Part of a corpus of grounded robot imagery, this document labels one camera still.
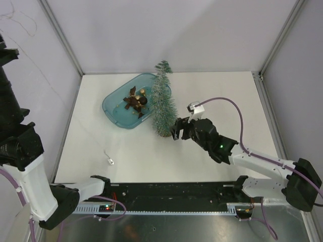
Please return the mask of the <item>small frosted christmas tree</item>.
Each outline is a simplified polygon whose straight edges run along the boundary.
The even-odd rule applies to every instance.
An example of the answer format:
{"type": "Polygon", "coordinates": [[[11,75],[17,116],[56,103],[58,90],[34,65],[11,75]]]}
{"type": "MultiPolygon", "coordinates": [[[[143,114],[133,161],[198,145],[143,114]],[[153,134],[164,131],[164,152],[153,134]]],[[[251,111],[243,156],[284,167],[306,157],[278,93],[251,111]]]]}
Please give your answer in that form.
{"type": "Polygon", "coordinates": [[[168,74],[172,74],[173,71],[166,60],[159,62],[155,70],[150,95],[152,127],[158,136],[167,138],[172,135],[171,126],[174,125],[178,114],[168,78],[168,74]]]}

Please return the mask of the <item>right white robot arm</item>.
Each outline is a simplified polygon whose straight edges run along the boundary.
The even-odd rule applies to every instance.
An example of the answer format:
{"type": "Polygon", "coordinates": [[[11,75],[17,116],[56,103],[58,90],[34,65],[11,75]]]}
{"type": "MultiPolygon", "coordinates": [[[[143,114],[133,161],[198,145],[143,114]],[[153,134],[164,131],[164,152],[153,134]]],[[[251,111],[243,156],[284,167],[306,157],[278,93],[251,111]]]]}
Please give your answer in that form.
{"type": "Polygon", "coordinates": [[[178,118],[171,134],[174,140],[192,139],[217,163],[240,166],[265,176],[264,179],[240,176],[233,189],[238,202],[258,197],[286,200],[294,208],[310,212],[321,193],[322,181],[308,160],[291,161],[256,154],[220,135],[207,118],[178,118]]]}

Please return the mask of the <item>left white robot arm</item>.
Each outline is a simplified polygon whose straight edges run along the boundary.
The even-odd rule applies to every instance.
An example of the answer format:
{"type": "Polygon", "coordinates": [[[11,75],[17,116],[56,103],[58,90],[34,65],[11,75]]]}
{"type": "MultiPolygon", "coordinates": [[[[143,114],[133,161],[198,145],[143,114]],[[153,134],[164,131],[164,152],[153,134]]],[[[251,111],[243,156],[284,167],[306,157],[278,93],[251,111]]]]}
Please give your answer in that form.
{"type": "Polygon", "coordinates": [[[78,204],[96,197],[107,201],[111,195],[110,179],[93,175],[73,185],[51,185],[44,169],[44,148],[33,122],[22,121],[30,110],[21,108],[11,82],[1,69],[1,167],[21,188],[19,192],[31,207],[31,215],[41,228],[52,230],[78,204]]]}

